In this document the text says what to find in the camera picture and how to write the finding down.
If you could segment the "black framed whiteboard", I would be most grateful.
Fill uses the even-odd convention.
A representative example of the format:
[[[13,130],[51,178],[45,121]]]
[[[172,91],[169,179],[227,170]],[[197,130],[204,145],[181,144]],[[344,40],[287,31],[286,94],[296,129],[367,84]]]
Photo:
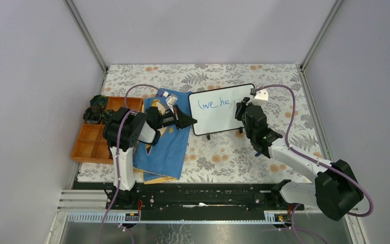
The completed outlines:
[[[203,136],[243,127],[235,119],[237,103],[250,96],[254,84],[240,84],[192,93],[188,96],[192,126],[196,136]]]

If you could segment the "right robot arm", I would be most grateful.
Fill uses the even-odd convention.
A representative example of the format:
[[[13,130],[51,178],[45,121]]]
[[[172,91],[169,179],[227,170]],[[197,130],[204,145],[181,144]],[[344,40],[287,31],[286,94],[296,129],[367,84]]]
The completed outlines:
[[[258,155],[279,161],[309,179],[298,183],[289,179],[275,185],[271,203],[277,209],[289,204],[314,206],[329,219],[338,221],[364,198],[363,191],[350,165],[338,160],[315,159],[272,130],[261,106],[252,105],[249,98],[236,104],[236,120],[242,122],[247,138]]]

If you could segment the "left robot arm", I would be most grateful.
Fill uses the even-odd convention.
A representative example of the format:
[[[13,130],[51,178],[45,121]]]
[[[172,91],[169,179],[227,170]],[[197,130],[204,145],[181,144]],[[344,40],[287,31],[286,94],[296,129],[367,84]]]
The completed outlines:
[[[198,121],[184,113],[178,105],[160,112],[158,107],[148,107],[145,112],[126,107],[119,108],[105,123],[103,138],[113,158],[115,179],[108,195],[110,204],[118,201],[126,209],[137,204],[133,189],[136,180],[133,172],[133,150],[138,142],[155,146],[161,137],[160,129],[175,126],[188,128]]]

